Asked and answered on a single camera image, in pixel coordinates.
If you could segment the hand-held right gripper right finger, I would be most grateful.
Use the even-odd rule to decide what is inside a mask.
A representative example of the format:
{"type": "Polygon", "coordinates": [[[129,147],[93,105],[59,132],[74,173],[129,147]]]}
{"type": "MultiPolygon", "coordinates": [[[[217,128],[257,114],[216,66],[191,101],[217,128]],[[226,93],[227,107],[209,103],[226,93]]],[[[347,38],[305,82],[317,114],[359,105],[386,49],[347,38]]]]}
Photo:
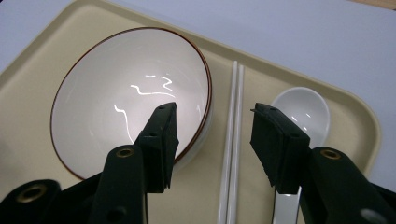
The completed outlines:
{"type": "Polygon", "coordinates": [[[257,103],[252,112],[250,144],[270,185],[280,194],[296,194],[310,137],[275,107],[257,103]]]}

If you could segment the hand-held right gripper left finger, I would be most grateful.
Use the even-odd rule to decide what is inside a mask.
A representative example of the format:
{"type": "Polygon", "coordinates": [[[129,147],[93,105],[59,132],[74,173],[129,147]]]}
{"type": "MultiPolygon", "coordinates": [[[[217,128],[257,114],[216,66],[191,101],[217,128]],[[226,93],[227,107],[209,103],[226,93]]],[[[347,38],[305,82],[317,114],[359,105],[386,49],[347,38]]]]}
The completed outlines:
{"type": "Polygon", "coordinates": [[[135,143],[143,151],[147,193],[163,193],[171,184],[178,147],[177,104],[157,106],[135,143]]]}

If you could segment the white chopstick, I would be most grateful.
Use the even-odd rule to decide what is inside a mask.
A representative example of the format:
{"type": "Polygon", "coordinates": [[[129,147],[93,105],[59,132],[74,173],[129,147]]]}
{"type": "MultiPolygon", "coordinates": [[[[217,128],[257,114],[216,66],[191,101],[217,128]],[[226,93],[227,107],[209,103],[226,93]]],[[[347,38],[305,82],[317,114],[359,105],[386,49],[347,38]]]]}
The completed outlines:
{"type": "Polygon", "coordinates": [[[223,151],[223,164],[221,172],[221,183],[219,192],[219,209],[217,224],[226,224],[227,209],[228,209],[228,195],[230,172],[232,163],[233,151],[233,124],[234,124],[234,108],[235,108],[235,93],[237,86],[238,62],[233,62],[232,79],[230,87],[230,99],[226,126],[225,148],[223,151]]]}
{"type": "Polygon", "coordinates": [[[233,137],[226,224],[236,224],[239,157],[242,132],[241,122],[243,107],[244,66],[242,64],[239,64],[238,62],[235,62],[233,66],[233,71],[235,74],[235,88],[233,95],[233,137]]]}

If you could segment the white ceramic spoon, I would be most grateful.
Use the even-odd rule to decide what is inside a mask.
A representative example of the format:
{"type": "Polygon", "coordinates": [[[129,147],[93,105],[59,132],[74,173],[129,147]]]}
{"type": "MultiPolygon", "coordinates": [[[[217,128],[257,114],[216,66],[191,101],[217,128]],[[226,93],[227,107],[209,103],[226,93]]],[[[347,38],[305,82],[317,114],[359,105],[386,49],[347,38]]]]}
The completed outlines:
{"type": "MultiPolygon", "coordinates": [[[[294,87],[280,93],[272,102],[310,137],[310,148],[322,146],[331,125],[330,109],[323,97],[306,87],[294,87]]],[[[296,224],[302,189],[297,194],[275,191],[272,224],[296,224]]]]}

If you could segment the white bowl with brown rim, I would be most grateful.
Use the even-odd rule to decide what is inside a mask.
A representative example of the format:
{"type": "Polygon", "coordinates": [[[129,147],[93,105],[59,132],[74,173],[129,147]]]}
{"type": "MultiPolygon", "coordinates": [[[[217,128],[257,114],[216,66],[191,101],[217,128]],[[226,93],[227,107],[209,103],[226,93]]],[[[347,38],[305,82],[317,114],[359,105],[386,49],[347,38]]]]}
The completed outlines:
{"type": "Polygon", "coordinates": [[[107,153],[135,142],[154,109],[177,104],[177,170],[201,149],[211,122],[212,79],[203,53],[162,28],[135,28],[87,51],[60,86],[51,138],[64,166],[80,178],[102,171],[107,153]]]}

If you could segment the beige plastic tray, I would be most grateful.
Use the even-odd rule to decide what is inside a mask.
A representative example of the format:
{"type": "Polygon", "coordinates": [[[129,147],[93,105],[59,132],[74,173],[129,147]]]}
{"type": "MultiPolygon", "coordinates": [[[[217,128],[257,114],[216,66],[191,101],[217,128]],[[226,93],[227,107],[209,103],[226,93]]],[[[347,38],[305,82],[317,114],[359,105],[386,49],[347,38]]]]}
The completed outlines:
{"type": "MultiPolygon", "coordinates": [[[[76,0],[0,74],[0,200],[36,179],[64,188],[78,182],[60,162],[50,139],[50,111],[72,65],[94,44],[128,28],[162,22],[103,0],[76,0]]],[[[331,128],[326,144],[369,174],[381,131],[372,110],[357,96],[219,42],[181,30],[204,54],[213,83],[212,124],[198,154],[172,177],[170,189],[148,197],[149,224],[216,224],[222,155],[233,63],[245,67],[243,125],[236,224],[271,224],[274,191],[252,150],[252,108],[271,103],[293,86],[326,99],[331,128]]]]}

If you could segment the white board table cover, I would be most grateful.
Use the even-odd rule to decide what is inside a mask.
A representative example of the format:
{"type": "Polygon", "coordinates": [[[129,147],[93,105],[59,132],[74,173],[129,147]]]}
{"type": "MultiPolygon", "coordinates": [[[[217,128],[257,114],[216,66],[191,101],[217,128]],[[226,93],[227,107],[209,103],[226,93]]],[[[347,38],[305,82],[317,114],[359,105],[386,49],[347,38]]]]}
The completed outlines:
{"type": "Polygon", "coordinates": [[[346,0],[111,0],[358,95],[380,121],[370,178],[396,190],[396,11],[346,0]]]}

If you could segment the wooden table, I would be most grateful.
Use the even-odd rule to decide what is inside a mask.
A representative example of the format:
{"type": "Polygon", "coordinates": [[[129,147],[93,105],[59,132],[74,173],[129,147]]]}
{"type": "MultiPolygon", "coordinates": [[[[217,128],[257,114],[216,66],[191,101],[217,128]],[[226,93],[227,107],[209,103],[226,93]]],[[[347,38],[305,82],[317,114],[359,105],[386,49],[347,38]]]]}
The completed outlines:
{"type": "Polygon", "coordinates": [[[381,7],[396,10],[396,0],[350,0],[352,2],[365,4],[373,7],[381,7]]]}

